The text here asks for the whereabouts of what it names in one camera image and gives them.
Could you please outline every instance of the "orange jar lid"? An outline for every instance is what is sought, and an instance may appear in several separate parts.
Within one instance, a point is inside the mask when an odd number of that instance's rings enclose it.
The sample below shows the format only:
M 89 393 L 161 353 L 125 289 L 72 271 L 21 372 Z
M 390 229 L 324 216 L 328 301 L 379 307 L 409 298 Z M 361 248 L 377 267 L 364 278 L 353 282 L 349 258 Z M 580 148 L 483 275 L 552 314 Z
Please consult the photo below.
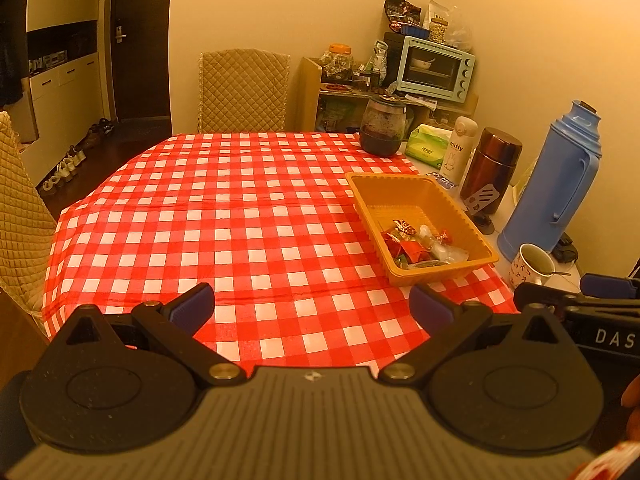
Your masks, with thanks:
M 343 43 L 332 43 L 329 45 L 329 52 L 333 52 L 334 54 L 350 54 L 351 47 Z

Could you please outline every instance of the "shoe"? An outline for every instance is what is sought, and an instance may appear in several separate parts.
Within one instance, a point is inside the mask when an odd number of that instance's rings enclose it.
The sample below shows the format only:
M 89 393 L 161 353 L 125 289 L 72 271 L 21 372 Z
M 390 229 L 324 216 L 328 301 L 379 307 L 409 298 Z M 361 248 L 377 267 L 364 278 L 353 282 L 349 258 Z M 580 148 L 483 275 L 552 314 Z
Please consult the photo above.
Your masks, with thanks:
M 113 123 L 110 120 L 103 117 L 98 121 L 98 126 L 101 127 L 105 136 L 111 135 L 111 132 L 113 131 Z
M 53 185 L 51 179 L 45 180 L 40 186 L 40 196 L 50 196 L 56 193 L 56 187 Z
M 78 170 L 76 170 L 76 165 L 74 164 L 73 158 L 70 156 L 66 156 L 62 160 L 66 164 L 66 168 L 69 170 L 69 173 L 71 173 L 71 175 L 73 176 L 76 176 L 78 174 Z
M 60 177 L 62 177 L 65 182 L 69 182 L 73 178 L 71 176 L 69 168 L 66 166 L 66 163 L 64 161 L 58 163 L 58 170 L 56 171 L 56 173 L 59 173 Z
M 97 124 L 92 124 L 89 128 L 89 132 L 86 134 L 86 137 L 80 142 L 80 146 L 83 150 L 94 148 L 102 142 L 103 137 L 104 133 L 102 132 L 101 127 Z
M 69 151 L 66 152 L 66 156 L 70 156 L 73 159 L 74 166 L 76 168 L 80 166 L 80 164 L 82 163 L 82 159 L 80 158 L 80 155 L 76 151 L 75 146 L 69 146 Z

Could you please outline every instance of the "white thermos bottle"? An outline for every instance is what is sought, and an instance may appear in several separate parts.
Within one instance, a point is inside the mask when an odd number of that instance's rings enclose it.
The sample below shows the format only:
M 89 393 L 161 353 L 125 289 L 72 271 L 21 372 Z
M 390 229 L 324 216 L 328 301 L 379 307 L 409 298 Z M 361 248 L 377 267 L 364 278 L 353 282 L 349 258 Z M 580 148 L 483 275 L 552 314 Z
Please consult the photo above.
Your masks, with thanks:
M 460 184 L 462 180 L 477 132 L 478 124 L 475 121 L 458 117 L 440 168 L 440 174 L 454 184 Z

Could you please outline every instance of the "quilted chair cover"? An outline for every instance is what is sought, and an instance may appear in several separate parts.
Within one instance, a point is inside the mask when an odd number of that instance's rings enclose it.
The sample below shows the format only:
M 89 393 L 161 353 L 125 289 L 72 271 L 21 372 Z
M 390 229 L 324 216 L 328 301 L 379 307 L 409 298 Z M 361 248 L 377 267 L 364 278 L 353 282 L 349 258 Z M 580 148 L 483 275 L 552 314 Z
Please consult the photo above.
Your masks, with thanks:
M 7 112 L 0 113 L 0 286 L 42 329 L 42 287 L 56 221 L 29 179 Z
M 198 131 L 281 132 L 289 56 L 252 48 L 200 56 Z

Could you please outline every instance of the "brown stainless steel thermos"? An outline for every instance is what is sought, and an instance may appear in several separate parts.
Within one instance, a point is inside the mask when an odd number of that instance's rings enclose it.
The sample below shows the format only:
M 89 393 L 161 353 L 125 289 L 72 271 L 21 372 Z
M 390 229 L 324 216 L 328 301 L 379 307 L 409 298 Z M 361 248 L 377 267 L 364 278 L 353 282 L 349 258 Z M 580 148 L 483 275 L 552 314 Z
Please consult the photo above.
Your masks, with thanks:
M 515 137 L 497 128 L 485 128 L 460 188 L 460 198 L 466 200 L 487 184 L 493 184 L 500 196 L 482 212 L 493 214 L 498 211 L 521 151 L 522 143 Z

